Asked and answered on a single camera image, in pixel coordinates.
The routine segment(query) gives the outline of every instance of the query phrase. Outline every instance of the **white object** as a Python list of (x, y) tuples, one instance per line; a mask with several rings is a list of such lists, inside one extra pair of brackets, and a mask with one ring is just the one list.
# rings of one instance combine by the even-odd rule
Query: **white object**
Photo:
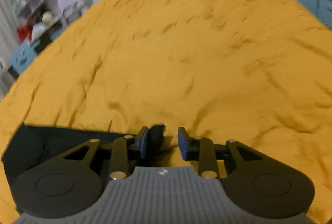
[(166, 176), (167, 174), (169, 174), (169, 171), (166, 169), (162, 169), (158, 172), (161, 176)]
[(46, 25), (43, 23), (36, 23), (32, 28), (32, 41), (35, 41), (38, 37), (40, 37), (46, 30)]
[(53, 20), (52, 13), (51, 12), (45, 12), (41, 20), (44, 24), (51, 24), (52, 20)]

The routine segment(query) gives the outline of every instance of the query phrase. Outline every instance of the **bed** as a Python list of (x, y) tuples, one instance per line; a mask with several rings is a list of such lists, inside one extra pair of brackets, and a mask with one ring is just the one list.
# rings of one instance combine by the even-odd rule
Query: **bed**
[[(21, 123), (136, 133), (164, 123), (236, 139), (305, 173), (332, 218), (332, 35), (295, 0), (101, 0), (0, 103), (0, 152)], [(3, 172), (0, 222), (18, 217)]]

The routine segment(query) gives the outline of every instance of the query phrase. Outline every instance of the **round black disc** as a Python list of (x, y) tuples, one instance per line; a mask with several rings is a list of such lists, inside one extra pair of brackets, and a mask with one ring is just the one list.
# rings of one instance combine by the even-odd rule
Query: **round black disc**
[(99, 176), (75, 160), (45, 162), (21, 174), (12, 186), (17, 207), (41, 218), (79, 213), (93, 205), (101, 193)]
[(289, 218), (308, 211), (314, 187), (301, 173), (236, 174), (222, 181), (228, 197), (243, 210), (264, 218)]

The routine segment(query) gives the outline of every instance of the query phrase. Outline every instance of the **metal screw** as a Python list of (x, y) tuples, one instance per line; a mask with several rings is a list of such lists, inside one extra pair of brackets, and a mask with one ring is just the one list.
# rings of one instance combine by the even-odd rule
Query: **metal screw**
[(127, 177), (127, 174), (125, 174), (123, 171), (114, 171), (110, 174), (110, 178), (113, 180), (121, 180), (125, 179)]
[(205, 179), (216, 179), (218, 177), (218, 174), (215, 171), (207, 170), (205, 172), (202, 172), (201, 176)]

